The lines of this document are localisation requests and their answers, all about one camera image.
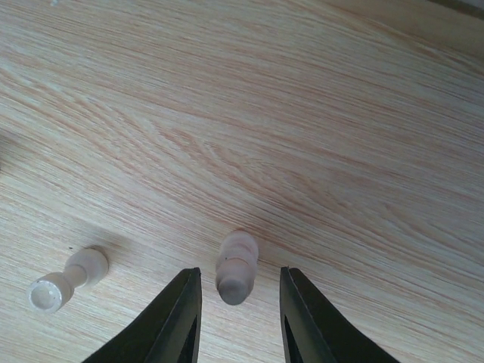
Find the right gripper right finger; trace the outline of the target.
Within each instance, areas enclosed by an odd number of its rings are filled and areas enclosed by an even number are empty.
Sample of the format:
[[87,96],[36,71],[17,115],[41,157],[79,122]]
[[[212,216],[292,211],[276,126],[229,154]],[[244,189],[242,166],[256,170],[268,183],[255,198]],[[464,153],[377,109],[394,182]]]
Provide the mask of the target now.
[[353,326],[298,268],[281,268],[281,331],[286,362],[396,362]]

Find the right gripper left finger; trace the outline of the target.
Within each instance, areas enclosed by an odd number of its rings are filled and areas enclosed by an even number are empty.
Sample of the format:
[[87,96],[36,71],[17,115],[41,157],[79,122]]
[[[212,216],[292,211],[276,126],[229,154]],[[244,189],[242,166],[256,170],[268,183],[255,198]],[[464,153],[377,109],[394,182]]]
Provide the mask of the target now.
[[185,268],[131,324],[85,361],[196,362],[200,326],[200,269]]

